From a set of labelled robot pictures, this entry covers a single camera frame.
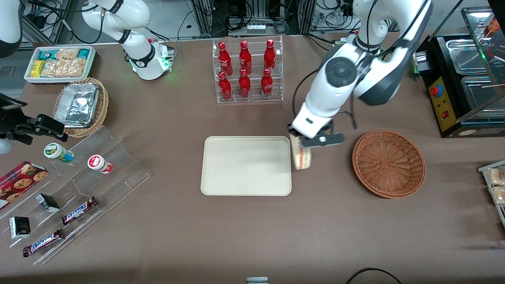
brown woven basket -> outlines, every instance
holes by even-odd
[[[95,110],[94,122],[89,128],[65,128],[65,133],[68,136],[72,136],[75,138],[84,138],[93,134],[97,131],[105,121],[105,117],[107,116],[107,108],[109,107],[109,95],[107,94],[107,90],[104,88],[102,83],[94,78],[85,78],[80,79],[75,82],[71,82],[70,84],[84,84],[84,83],[93,83],[100,87],[100,93],[98,94],[98,106]],[[60,92],[60,95],[56,99],[55,106],[53,107],[53,116],[56,113],[56,109],[58,108],[58,104],[60,103],[60,98],[62,97],[63,90]]]
[[[414,194],[426,177],[426,164],[416,145],[389,130],[361,136],[352,152],[352,165],[369,190],[392,199]]]

red bottle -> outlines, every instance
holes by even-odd
[[[233,75],[233,68],[231,67],[231,57],[226,50],[226,45],[224,42],[218,44],[219,47],[219,65],[221,66],[221,71],[224,71],[227,76]]]
[[[226,79],[226,74],[223,71],[219,72],[219,91],[221,92],[223,100],[231,100],[231,84],[230,81]]]
[[[270,76],[270,69],[265,68],[263,71],[263,78],[261,78],[261,96],[264,99],[269,99],[272,97],[272,77]]]
[[[267,50],[265,50],[265,68],[270,68],[270,70],[275,69],[275,50],[274,50],[274,40],[267,40]]]
[[[247,71],[245,69],[240,70],[240,78],[238,79],[238,84],[240,85],[240,95],[242,98],[249,98],[251,91],[251,80],[247,76]]]
[[[240,68],[245,69],[247,75],[250,75],[253,72],[253,63],[251,58],[251,52],[247,47],[247,41],[243,40],[240,42]]]

cookie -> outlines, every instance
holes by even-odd
[[[22,168],[21,168],[21,173],[22,174],[26,174],[26,175],[33,175],[33,173],[36,171],[37,169],[30,165],[30,164],[26,164],[24,165]]]
[[[6,198],[6,201],[7,202],[14,202],[14,200],[16,200],[20,195],[21,195],[21,193],[14,193],[13,195],[9,195]]]
[[[33,180],[35,181],[41,181],[43,180],[49,173],[46,171],[40,172],[36,175],[33,176]]]
[[[14,184],[14,188],[20,189],[20,188],[25,188],[31,184],[31,179],[29,178],[24,178],[16,181]]]

acrylic bottle rack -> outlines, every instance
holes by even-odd
[[[272,70],[271,76],[273,79],[272,84],[272,96],[269,99],[264,99],[261,96],[261,78],[263,77],[264,70],[264,59],[265,49],[267,48],[267,39],[274,40],[274,50],[275,50],[275,68]],[[272,101],[282,101],[284,98],[284,85],[283,85],[283,49],[282,49],[282,37],[280,36],[269,36],[269,37],[248,37],[247,45],[252,57],[252,73],[249,75],[251,81],[250,96],[248,99],[242,98],[240,95],[240,87],[238,85],[238,79],[240,78],[240,41],[244,38],[228,38],[213,41],[212,49],[212,59],[214,63],[214,81],[216,83],[216,98],[218,103],[247,103],[247,102],[272,102]],[[224,42],[226,44],[226,50],[231,57],[231,66],[233,68],[233,74],[228,76],[228,80],[231,83],[231,100],[226,101],[221,97],[219,92],[219,71],[221,71],[221,66],[219,65],[219,49],[218,43]]]
[[[58,160],[52,162],[52,166],[47,169],[49,182],[37,190],[25,193],[28,197],[18,204],[11,205],[12,208],[6,208],[9,211],[0,217],[2,233],[10,234],[9,218],[21,216],[30,219],[30,237],[12,239],[10,245],[11,248],[19,250],[19,257],[23,257],[24,247],[62,228],[65,239],[26,258],[33,264],[44,264],[150,177],[120,142],[117,136],[102,126],[71,149],[74,159],[70,163],[64,164]],[[88,168],[87,159],[94,154],[103,156],[114,165],[114,170],[110,174],[102,174]],[[43,211],[35,199],[40,193],[52,196],[60,206],[60,211],[56,213]],[[77,220],[63,226],[61,217],[72,212],[91,196],[95,196],[98,205]]]

brown tabletop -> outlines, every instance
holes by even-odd
[[[421,80],[405,77],[383,106],[357,101],[357,130],[337,116],[346,141],[314,149],[312,166],[293,171],[290,195],[200,192],[207,137],[287,136],[294,88],[325,51],[302,36],[283,40],[285,100],[254,106],[216,103],[211,40],[182,42],[173,72],[154,81],[132,72],[119,45],[97,45],[92,75],[109,92],[105,125],[153,176],[45,265],[33,266],[1,234],[0,282],[232,284],[268,276],[270,283],[345,283],[360,268],[379,267],[404,283],[503,283],[505,252],[489,248],[505,246],[505,234],[477,168],[504,159],[505,139],[441,139]],[[25,114],[51,114],[61,88],[26,84]],[[398,131],[423,153],[427,177],[415,195],[383,199],[356,178],[352,148],[375,129]],[[42,149],[51,141],[15,143],[0,157],[0,172],[23,160],[49,164]],[[355,283],[390,283],[367,273]]]

